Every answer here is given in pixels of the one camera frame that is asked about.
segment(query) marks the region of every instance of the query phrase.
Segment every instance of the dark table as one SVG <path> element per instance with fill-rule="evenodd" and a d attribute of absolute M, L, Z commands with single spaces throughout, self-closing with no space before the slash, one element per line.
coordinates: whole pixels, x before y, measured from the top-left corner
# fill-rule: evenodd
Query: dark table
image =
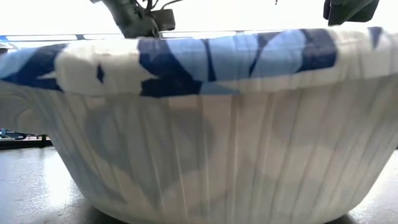
<path fill-rule="evenodd" d="M 81 195 L 53 147 L 0 151 L 1 224 L 121 224 Z M 398 223 L 398 151 L 368 196 L 329 224 Z"/>

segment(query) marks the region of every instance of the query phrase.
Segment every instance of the table surface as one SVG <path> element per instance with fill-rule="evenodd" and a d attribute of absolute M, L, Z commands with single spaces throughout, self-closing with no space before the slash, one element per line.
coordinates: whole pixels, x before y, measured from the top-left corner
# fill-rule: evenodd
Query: table surface
<path fill-rule="evenodd" d="M 83 198 L 53 147 L 0 151 L 0 170 L 1 224 L 123 223 Z M 397 177 L 398 151 L 362 203 L 328 224 L 397 223 Z"/>

